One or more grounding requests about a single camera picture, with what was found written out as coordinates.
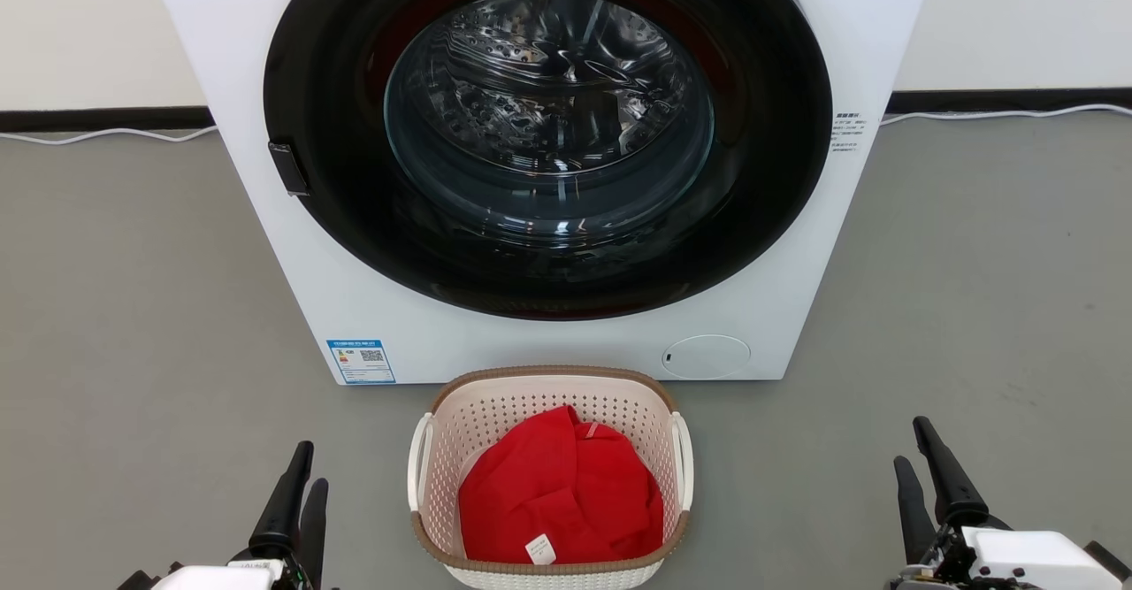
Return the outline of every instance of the black door rim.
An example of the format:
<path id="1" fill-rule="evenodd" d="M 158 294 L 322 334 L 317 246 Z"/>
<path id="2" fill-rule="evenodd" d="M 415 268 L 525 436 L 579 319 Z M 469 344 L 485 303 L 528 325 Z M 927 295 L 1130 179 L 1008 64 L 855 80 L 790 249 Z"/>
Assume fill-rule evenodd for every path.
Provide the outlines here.
<path id="1" fill-rule="evenodd" d="M 572 273 L 568 266 L 584 256 L 563 271 L 563 260 L 506 245 L 494 248 L 495 258 L 463 248 L 458 239 L 468 237 L 453 237 L 443 208 L 422 199 L 401 172 L 384 135 L 381 102 L 413 37 L 473 1 L 292 0 L 273 39 L 264 85 L 269 137 L 291 147 L 307 211 L 377 272 L 492 315 L 623 316 L 734 275 L 805 206 L 829 149 L 832 102 L 824 59 L 796 2 L 608 0 L 681 42 L 710 85 L 715 138 L 704 180 L 670 211 L 677 217 L 700 212 L 700 219 L 654 224 L 637 237 L 651 242 L 640 260 L 618 260 L 615 272 L 607 265 L 604 276 L 598 264 L 590 276 L 582 264 Z"/>

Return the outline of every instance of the washing machine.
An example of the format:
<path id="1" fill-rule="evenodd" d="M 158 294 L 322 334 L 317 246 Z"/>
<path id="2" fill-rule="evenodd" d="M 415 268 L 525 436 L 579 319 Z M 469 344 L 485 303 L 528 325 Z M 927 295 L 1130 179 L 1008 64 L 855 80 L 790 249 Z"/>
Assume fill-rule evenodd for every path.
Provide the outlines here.
<path id="1" fill-rule="evenodd" d="M 780 379 L 921 0 L 164 0 L 340 384 Z"/>

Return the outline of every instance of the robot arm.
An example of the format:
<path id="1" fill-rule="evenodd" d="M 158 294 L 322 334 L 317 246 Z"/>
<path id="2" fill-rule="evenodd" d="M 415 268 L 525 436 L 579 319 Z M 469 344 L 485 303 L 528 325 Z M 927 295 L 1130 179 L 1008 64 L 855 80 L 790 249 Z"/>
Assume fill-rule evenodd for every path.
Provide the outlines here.
<path id="1" fill-rule="evenodd" d="M 1096 541 L 1080 548 L 1058 532 L 1014 531 L 992 515 L 951 450 L 924 417 L 916 444 L 935 487 L 936 529 L 903 456 L 894 462 L 908 566 L 884 590 L 1121 590 L 1132 575 Z"/>
<path id="2" fill-rule="evenodd" d="M 320 590 L 329 487 L 325 479 L 315 480 L 303 506 L 302 491 L 314 458 L 315 445 L 299 442 L 248 547 L 228 565 L 174 563 L 165 579 L 151 579 L 138 571 L 118 590 Z"/>

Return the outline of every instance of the white wall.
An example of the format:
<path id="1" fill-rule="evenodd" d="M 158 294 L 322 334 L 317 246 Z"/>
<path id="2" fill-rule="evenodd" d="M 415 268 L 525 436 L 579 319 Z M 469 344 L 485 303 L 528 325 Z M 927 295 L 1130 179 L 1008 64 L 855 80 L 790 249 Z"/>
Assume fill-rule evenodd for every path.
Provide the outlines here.
<path id="1" fill-rule="evenodd" d="M 195 105 L 161 0 L 0 0 L 0 111 Z"/>
<path id="2" fill-rule="evenodd" d="M 161 0 L 0 0 L 0 111 L 194 106 Z M 927 0 L 899 91 L 1132 87 L 1132 0 Z"/>
<path id="3" fill-rule="evenodd" d="M 1132 0 L 926 0 L 897 91 L 1132 87 Z"/>

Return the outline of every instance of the laundry basket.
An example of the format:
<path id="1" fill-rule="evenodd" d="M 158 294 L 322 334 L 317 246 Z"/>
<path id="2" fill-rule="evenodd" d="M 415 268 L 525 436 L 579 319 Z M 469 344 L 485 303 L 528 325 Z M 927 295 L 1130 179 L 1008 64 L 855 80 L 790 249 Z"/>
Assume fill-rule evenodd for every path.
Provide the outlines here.
<path id="1" fill-rule="evenodd" d="M 629 438 L 664 501 L 664 542 L 635 559 L 533 565 L 464 557 L 460 485 L 475 460 L 516 425 L 569 404 Z M 676 548 L 692 507 L 692 438 L 660 383 L 599 367 L 514 367 L 462 376 L 424 413 L 409 453 L 409 508 L 421 546 L 465 585 L 482 590 L 621 590 L 651 578 Z"/>

